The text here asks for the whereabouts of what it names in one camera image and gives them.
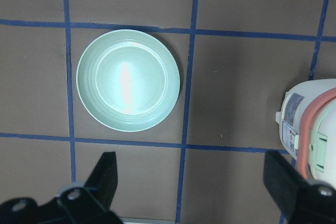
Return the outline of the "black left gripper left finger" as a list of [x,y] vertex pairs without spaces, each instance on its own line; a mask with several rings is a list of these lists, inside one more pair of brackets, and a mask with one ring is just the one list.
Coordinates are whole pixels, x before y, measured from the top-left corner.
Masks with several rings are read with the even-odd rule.
[[59,202],[70,211],[108,211],[117,189],[115,152],[104,152],[84,183],[73,184],[59,194]]

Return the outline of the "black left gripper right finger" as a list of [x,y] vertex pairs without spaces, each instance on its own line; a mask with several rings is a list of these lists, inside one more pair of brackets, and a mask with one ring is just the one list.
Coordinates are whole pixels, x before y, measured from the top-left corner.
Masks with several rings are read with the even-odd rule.
[[335,223],[335,188],[304,179],[277,151],[267,151],[263,182],[287,223]]

